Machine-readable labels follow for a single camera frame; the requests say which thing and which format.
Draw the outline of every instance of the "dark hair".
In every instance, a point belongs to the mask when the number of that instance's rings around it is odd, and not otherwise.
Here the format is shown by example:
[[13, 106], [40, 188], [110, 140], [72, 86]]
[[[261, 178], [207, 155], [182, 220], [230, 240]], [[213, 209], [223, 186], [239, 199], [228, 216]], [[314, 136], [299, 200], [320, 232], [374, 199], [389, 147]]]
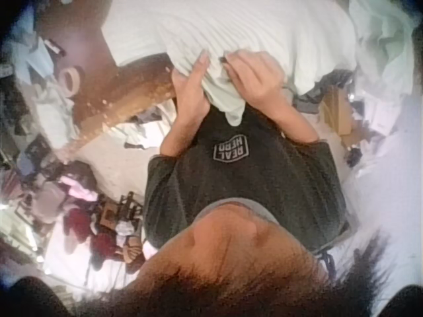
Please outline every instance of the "dark hair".
[[308, 282], [308, 288], [298, 288], [298, 277], [271, 272], [236, 287], [178, 272], [160, 278], [148, 293], [129, 288], [85, 302], [78, 316], [370, 316], [385, 276], [376, 273], [384, 249], [385, 243], [373, 238], [364, 252], [354, 252], [347, 273], [316, 287]]

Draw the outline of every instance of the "table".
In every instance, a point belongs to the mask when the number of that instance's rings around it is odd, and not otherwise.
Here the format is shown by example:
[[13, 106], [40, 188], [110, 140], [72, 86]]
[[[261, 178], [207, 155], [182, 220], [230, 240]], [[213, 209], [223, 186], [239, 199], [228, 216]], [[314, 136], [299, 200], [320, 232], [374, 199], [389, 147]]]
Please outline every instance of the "table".
[[36, 19], [36, 31], [66, 52], [56, 60], [55, 73], [76, 67], [83, 74], [81, 90], [73, 98], [73, 118], [80, 128], [78, 140], [56, 151], [59, 159], [71, 160], [81, 147], [131, 116], [174, 97], [167, 54], [145, 57], [117, 67], [101, 32], [111, 0], [59, 1]]

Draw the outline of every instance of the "dark gray t-shirt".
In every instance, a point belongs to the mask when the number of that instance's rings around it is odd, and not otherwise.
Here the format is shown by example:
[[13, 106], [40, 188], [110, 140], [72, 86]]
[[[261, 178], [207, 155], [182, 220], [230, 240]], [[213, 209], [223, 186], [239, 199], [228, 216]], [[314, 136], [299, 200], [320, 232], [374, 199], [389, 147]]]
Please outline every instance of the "dark gray t-shirt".
[[346, 221], [327, 143], [296, 144], [250, 106], [241, 125], [231, 127], [212, 107], [181, 157], [158, 156], [149, 163], [144, 206], [148, 240], [160, 248], [201, 210], [231, 197], [264, 206], [312, 252], [333, 241]]

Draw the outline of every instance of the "logo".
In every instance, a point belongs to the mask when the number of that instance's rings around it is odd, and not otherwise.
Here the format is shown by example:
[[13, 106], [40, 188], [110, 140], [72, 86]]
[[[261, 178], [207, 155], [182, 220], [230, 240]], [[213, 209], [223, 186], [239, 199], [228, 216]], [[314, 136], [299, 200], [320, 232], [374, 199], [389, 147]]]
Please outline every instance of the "logo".
[[229, 141], [214, 146], [213, 159], [232, 163], [249, 155], [249, 145], [245, 135], [236, 135]]

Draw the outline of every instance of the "hand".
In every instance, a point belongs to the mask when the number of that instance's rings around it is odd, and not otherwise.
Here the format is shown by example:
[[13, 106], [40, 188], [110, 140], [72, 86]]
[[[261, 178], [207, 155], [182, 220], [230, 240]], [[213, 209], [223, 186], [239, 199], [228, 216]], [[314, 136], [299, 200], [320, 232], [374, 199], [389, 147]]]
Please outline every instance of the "hand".
[[203, 51], [189, 77], [173, 69], [172, 82], [178, 101], [177, 120], [183, 124], [201, 123], [210, 111], [210, 103], [201, 86], [209, 64], [208, 53]]
[[239, 50], [225, 57], [223, 67], [244, 100], [270, 119], [280, 116], [281, 105], [287, 102], [282, 94], [285, 74], [279, 63], [266, 52]]

